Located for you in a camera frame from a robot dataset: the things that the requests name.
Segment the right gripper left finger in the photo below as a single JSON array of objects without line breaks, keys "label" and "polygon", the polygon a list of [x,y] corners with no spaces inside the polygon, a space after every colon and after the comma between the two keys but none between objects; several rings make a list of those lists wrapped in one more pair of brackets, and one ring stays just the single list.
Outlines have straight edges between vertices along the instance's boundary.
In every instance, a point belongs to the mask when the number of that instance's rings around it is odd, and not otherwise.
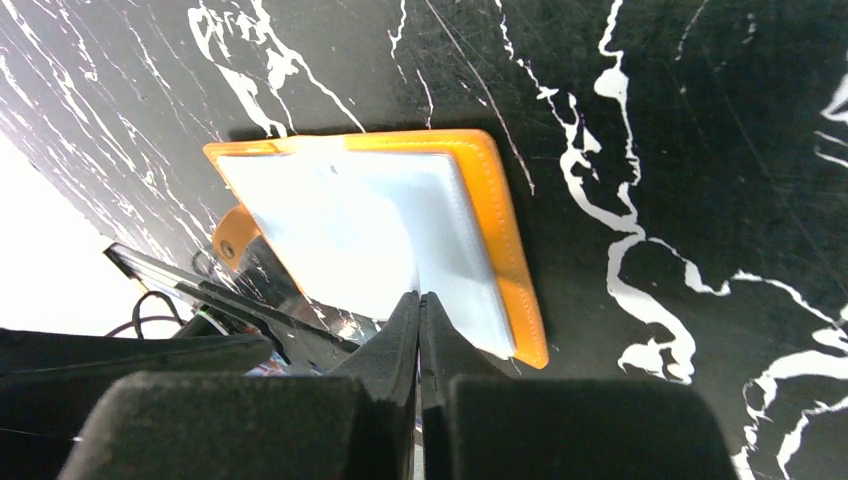
[{"label": "right gripper left finger", "polygon": [[64,479],[408,479],[416,292],[322,376],[137,373],[89,416]]}]

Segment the orange card holder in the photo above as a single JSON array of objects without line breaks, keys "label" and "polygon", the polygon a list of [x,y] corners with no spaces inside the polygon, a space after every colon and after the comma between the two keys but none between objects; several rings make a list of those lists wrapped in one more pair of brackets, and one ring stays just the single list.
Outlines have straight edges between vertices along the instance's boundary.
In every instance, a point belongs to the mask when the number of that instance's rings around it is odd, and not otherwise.
[{"label": "orange card holder", "polygon": [[474,347],[537,369],[546,334],[498,146],[479,129],[210,143],[237,198],[212,245],[264,240],[308,300],[384,320],[433,293]]}]

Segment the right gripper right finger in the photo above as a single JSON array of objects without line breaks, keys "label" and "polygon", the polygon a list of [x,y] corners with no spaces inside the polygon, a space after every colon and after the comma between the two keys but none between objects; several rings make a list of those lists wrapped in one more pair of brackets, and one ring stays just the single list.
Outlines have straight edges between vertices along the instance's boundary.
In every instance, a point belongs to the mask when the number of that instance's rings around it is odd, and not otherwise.
[{"label": "right gripper right finger", "polygon": [[419,307],[429,479],[732,479],[718,423],[691,389],[632,380],[513,379]]}]

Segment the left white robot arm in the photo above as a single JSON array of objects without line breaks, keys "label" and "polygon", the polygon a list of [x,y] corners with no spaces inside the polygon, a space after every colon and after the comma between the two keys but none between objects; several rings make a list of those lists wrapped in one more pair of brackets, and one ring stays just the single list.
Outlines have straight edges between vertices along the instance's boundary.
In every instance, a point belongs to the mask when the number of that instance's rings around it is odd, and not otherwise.
[{"label": "left white robot arm", "polygon": [[244,374],[272,350],[251,334],[142,340],[3,329],[1,476],[56,478],[91,410],[125,376]]}]

